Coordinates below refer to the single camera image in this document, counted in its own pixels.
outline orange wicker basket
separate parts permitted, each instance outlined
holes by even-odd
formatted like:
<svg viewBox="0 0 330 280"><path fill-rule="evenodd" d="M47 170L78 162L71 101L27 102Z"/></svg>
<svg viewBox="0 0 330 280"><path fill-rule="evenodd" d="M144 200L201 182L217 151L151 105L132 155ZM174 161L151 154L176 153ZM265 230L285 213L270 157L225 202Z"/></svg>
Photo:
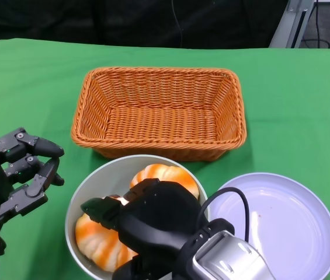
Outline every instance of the orange wicker basket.
<svg viewBox="0 0 330 280"><path fill-rule="evenodd" d="M71 136L107 158L216 160L246 139L240 83L226 69L98 68L84 80Z"/></svg>

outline purple plate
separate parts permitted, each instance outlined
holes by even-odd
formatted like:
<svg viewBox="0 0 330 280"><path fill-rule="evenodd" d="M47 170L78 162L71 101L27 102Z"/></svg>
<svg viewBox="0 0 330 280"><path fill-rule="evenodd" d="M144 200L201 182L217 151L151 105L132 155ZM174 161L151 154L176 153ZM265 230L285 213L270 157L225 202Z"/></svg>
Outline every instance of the purple plate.
<svg viewBox="0 0 330 280"><path fill-rule="evenodd" d="M330 213L300 183L270 173L236 177L224 187L239 188L249 204L249 243L265 258L277 280L320 280L330 272ZM216 198L211 219L224 218L244 239L244 206L235 193Z"/></svg>

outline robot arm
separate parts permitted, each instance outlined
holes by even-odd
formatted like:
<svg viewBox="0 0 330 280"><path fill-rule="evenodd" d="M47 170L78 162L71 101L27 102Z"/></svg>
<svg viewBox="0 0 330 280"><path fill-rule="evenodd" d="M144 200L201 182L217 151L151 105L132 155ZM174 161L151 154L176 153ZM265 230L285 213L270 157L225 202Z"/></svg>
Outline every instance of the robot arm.
<svg viewBox="0 0 330 280"><path fill-rule="evenodd" d="M275 280L262 256L234 236L232 224L207 221L203 210L211 201L201 207L178 183L157 179L142 181L123 197L130 203L106 197L81 206L138 253L114 272L113 280L157 280L169 273L176 280Z"/></svg>
<svg viewBox="0 0 330 280"><path fill-rule="evenodd" d="M64 180L57 174L61 147L46 139L29 135L19 128L0 138L0 230L17 214L24 216L47 201L45 191L50 184L61 186ZM45 164L37 156L51 159ZM2 164L8 162L8 168ZM25 183L14 189L15 183ZM0 237L0 256L6 244Z"/></svg>

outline plate rim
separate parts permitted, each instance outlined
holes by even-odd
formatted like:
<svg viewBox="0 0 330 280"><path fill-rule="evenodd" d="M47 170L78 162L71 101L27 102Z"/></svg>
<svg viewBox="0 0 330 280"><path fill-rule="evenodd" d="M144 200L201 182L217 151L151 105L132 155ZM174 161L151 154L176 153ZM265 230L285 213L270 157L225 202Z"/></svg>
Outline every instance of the plate rim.
<svg viewBox="0 0 330 280"><path fill-rule="evenodd" d="M295 181L291 178L288 178L286 176L283 176L283 175L280 175L280 174L276 174L276 173L269 173L269 172L252 172L252 173L247 173L247 174L243 174L243 175L240 175L240 176L237 176L237 177L234 177L230 180L228 180L226 183L224 183L218 190L221 190L222 188L225 188L229 185L230 182L234 181L234 180L237 180L237 179L240 179L241 177L248 177L248 176L253 176L253 175L268 175L268 176L274 176L274 177L280 177L282 179L285 179L285 180L289 180L291 181L292 183L295 183L297 185L299 185L300 187L302 187L303 189L305 189L306 191L308 191L322 206L323 208L326 210L326 213L328 214L328 217L330 218L330 211L328 210L328 208L326 207L326 205L323 203L323 201L321 201L321 199L316 195L314 194L309 188L305 187L304 185L302 185L300 182L298 181ZM327 277L327 275L330 273L330 266L329 268L327 269L326 273L324 273L324 275L320 278L320 280L323 280Z"/></svg>

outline green table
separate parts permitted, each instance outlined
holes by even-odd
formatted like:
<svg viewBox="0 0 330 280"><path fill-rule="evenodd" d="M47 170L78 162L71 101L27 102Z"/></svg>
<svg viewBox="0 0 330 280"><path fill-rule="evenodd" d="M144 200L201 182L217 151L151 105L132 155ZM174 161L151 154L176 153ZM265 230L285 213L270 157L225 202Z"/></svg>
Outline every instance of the green table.
<svg viewBox="0 0 330 280"><path fill-rule="evenodd" d="M65 149L49 202L5 225L0 279L83 280L65 242L68 203L82 180L107 162L70 138L84 75L101 66L224 67L242 84L248 138L213 163L186 163L208 195L249 172L293 178L330 211L330 50L172 50L0 41L0 136L17 127Z"/></svg>

